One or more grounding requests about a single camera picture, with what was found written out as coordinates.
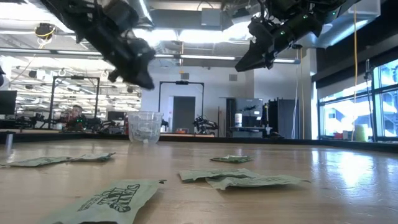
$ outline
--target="large window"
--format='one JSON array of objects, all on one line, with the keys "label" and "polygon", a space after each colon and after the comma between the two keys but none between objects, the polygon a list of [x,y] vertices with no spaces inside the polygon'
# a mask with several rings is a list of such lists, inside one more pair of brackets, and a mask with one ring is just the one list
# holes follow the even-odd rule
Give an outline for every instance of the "large window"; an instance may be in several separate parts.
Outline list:
[{"label": "large window", "polygon": [[361,125],[370,137],[375,121],[377,141],[398,140],[398,60],[375,68],[367,83],[362,81],[356,87],[320,99],[319,107],[321,136],[334,138],[337,133],[352,131],[353,125]]}]

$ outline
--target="wooden table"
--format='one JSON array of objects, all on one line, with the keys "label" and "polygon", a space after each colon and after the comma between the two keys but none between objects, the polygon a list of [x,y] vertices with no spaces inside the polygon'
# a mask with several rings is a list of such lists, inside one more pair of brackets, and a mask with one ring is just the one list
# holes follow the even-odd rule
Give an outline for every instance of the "wooden table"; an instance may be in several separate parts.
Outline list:
[{"label": "wooden table", "polygon": [[[91,195],[119,179],[167,179],[134,223],[397,223],[398,157],[313,146],[199,144],[89,140],[19,143],[1,160],[117,152],[114,160],[0,169],[0,223],[36,223],[50,212]],[[209,158],[245,154],[244,164]],[[264,175],[287,174],[312,181],[299,186],[212,189],[183,184],[184,169],[247,168]]]}]

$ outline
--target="ceiling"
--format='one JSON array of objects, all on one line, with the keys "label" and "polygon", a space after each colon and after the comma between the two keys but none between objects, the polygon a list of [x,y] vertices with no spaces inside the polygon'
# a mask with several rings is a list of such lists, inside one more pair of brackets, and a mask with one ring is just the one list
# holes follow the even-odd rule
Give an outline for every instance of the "ceiling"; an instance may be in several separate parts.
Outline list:
[{"label": "ceiling", "polygon": [[[44,49],[54,50],[77,50],[77,51],[95,51],[95,49],[87,41],[82,41],[77,44],[73,31],[65,27],[55,16],[46,10],[39,0],[25,0],[26,4],[14,4],[12,1],[3,3],[0,0],[0,48],[22,48],[22,49],[37,49],[40,46],[40,41],[34,34],[35,27],[40,22],[48,22],[56,25],[57,30],[51,42],[44,46]],[[131,0],[131,3],[136,4],[138,1]],[[258,11],[257,1],[255,0],[212,0],[209,2],[199,0],[152,0],[146,2],[151,14],[164,14],[174,10],[174,16],[171,18],[164,17],[162,20],[167,21],[171,19],[170,24],[173,26],[179,23],[180,26],[188,24],[188,20],[179,19],[180,13],[201,17],[202,9],[209,9],[211,7],[220,9],[223,7],[225,13],[230,13],[231,10],[237,7],[250,6],[249,11]],[[229,27],[222,27],[220,30],[213,30],[214,33],[205,33],[200,35],[194,41],[185,41],[183,45],[176,44],[174,41],[167,40],[166,36],[162,37],[166,40],[156,41],[153,46],[158,53],[176,54],[183,52],[184,54],[194,55],[222,55],[222,56],[243,56],[249,47],[249,40],[252,39],[248,33],[248,21],[240,23],[240,25]],[[182,39],[183,34],[181,29],[167,29],[165,32],[172,32],[178,39]],[[148,33],[141,32],[142,37],[149,42],[152,36]],[[206,43],[198,43],[203,39],[209,39]],[[279,58],[297,58],[296,50],[285,50],[279,54]],[[52,76],[59,73],[65,75],[81,75],[85,77],[100,78],[99,89],[99,109],[100,114],[106,110],[139,110],[141,107],[141,90],[133,86],[132,93],[127,92],[127,85],[120,80],[116,83],[109,83],[107,81],[108,70],[113,70],[114,67],[103,60],[98,59],[75,59],[64,58],[47,55],[45,57],[40,55],[25,55],[11,54],[2,56],[0,58],[3,62],[12,65],[11,88],[19,91],[19,103],[26,110],[48,110],[50,103]],[[170,59],[156,59],[149,66],[151,67],[175,67],[179,66],[179,60]],[[236,62],[223,60],[187,60],[183,61],[183,66],[199,66],[199,67],[233,67]],[[29,77],[29,72],[38,70],[37,78]],[[96,92],[94,87],[96,83],[88,79],[71,80],[64,79],[59,81],[55,89],[56,109],[63,109],[74,104],[81,104],[86,113],[93,113],[95,102],[93,97]]]}]

